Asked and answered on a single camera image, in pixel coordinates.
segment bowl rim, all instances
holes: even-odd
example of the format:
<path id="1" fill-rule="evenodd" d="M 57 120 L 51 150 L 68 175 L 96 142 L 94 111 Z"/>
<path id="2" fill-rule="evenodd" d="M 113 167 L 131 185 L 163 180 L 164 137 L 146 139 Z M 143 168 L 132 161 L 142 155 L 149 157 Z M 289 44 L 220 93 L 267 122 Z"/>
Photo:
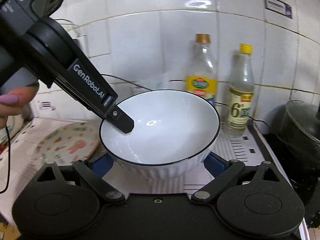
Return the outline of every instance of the bowl rim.
<path id="1" fill-rule="evenodd" d="M 218 136 L 218 134 L 219 134 L 219 132 L 220 132 L 220 127 L 221 127 L 220 115 L 219 115 L 217 109 L 214 107 L 214 105 L 212 105 L 211 103 L 209 103 L 206 99 L 202 98 L 201 96 L 195 95 L 195 94 L 190 93 L 190 92 L 187 92 L 187 91 L 182 91 L 182 90 L 175 90 L 175 89 L 157 89 L 157 90 L 146 91 L 146 92 L 143 92 L 143 93 L 140 93 L 140 94 L 132 95 L 132 96 L 130 96 L 130 97 L 122 100 L 122 101 L 119 102 L 118 104 L 126 101 L 126 100 L 129 99 L 129 98 L 132 98 L 132 97 L 134 97 L 134 96 L 138 96 L 138 95 L 141 95 L 141 94 L 146 94 L 146 93 L 150 93 L 150 92 L 153 92 L 153 91 L 168 91 L 168 90 L 169 90 L 169 91 L 178 91 L 178 92 L 183 92 L 183 93 L 189 93 L 189 94 L 191 94 L 191 95 L 194 95 L 194 96 L 196 96 L 196 97 L 199 97 L 199 98 L 203 99 L 203 100 L 206 101 L 210 106 L 212 106 L 212 108 L 216 111 L 216 114 L 217 114 L 218 122 L 219 122 L 219 123 L 218 123 L 217 132 L 216 132 L 216 134 L 214 135 L 214 137 L 213 137 L 213 139 L 211 140 L 211 142 L 210 142 L 209 144 L 207 144 L 207 145 L 206 145 L 202 150 L 200 150 L 199 152 L 197 152 L 197 153 L 195 153 L 195 154 L 193 154 L 193 155 L 191 155 L 191 156 L 189 156 L 189 157 L 186 157 L 186 158 L 184 158 L 184 159 L 182 159 L 182 160 L 178 160 L 178 161 L 174 161 L 174 162 L 170 162 L 170 163 L 160 163 L 160 164 L 135 163 L 135 162 L 132 162 L 132 161 L 129 161 L 129 160 L 126 160 L 126 159 L 123 159 L 123 158 L 117 156 L 116 154 L 114 154 L 113 152 L 111 152 L 111 151 L 105 146 L 105 144 L 103 143 L 103 140 L 102 140 L 102 138 L 101 138 L 101 127 L 102 127 L 103 122 L 105 121 L 105 120 L 102 120 L 102 121 L 101 121 L 101 124 L 100 124 L 100 128 L 99 128 L 99 137 L 100 137 L 100 141 L 101 141 L 102 145 L 103 145 L 104 148 L 108 151 L 109 154 L 111 154 L 113 157 L 115 157 L 115 158 L 117 158 L 117 159 L 119 159 L 119 160 L 122 160 L 122 161 L 124 161 L 124 162 L 126 162 L 126 163 L 131 163 L 131 164 L 135 164 L 135 165 L 139 165 L 139 166 L 150 166 L 150 167 L 154 167 L 154 166 L 167 166 L 167 165 L 176 164 L 176 163 L 180 163 L 180 162 L 189 160 L 189 159 L 191 159 L 191 158 L 199 155 L 200 153 L 202 153 L 203 151 L 205 151 L 205 150 L 215 141 L 215 139 L 217 138 L 217 136 Z"/>

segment gold bottle cap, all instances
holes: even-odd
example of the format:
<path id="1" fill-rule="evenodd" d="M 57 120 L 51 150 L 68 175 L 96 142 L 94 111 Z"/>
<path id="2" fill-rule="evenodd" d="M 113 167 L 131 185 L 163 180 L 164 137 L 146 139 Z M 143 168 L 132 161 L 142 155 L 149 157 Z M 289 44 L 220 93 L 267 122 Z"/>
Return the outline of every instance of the gold bottle cap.
<path id="1" fill-rule="evenodd" d="M 244 54 L 252 54 L 252 45 L 240 43 L 240 52 Z"/>
<path id="2" fill-rule="evenodd" d="M 197 34 L 196 34 L 196 43 L 207 43 L 207 44 L 211 44 L 210 34 L 197 33 Z"/>

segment plastic bottle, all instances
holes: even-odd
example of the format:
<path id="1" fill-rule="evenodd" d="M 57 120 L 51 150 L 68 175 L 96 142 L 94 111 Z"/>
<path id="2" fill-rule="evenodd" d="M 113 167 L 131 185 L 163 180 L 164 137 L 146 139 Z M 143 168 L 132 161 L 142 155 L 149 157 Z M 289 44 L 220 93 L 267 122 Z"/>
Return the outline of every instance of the plastic bottle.
<path id="1" fill-rule="evenodd" d="M 196 34 L 196 51 L 187 72 L 187 91 L 214 104 L 217 64 L 211 54 L 209 34 Z"/>
<path id="2" fill-rule="evenodd" d="M 246 129 L 254 91 L 252 46 L 241 43 L 240 52 L 238 64 L 230 78 L 230 103 L 225 129 L 233 138 L 242 136 Z"/>

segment screw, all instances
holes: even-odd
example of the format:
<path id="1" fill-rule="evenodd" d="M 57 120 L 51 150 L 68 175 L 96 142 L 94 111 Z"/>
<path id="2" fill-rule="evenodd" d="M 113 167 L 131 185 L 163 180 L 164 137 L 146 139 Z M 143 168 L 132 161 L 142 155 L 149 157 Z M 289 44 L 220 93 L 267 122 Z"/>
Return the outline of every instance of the screw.
<path id="1" fill-rule="evenodd" d="M 106 197 L 109 199 L 118 199 L 122 197 L 122 193 L 119 191 L 110 191 L 106 194 Z"/>
<path id="2" fill-rule="evenodd" d="M 160 198 L 156 198 L 156 199 L 153 200 L 154 203 L 162 203 L 162 201 L 163 201 L 163 200 L 160 199 Z"/>
<path id="3" fill-rule="evenodd" d="M 210 197 L 210 193 L 206 191 L 197 191 L 195 194 L 195 197 L 198 199 L 207 199 Z"/>

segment pot lid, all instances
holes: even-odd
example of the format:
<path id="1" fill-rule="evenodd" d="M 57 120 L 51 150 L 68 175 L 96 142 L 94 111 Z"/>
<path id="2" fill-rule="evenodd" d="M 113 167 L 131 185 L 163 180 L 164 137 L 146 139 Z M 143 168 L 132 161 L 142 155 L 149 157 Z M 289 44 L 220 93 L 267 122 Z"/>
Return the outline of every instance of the pot lid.
<path id="1" fill-rule="evenodd" d="M 318 106 L 299 100 L 292 100 L 285 105 L 293 123 L 316 143 L 320 144 L 320 120 L 316 118 Z"/>

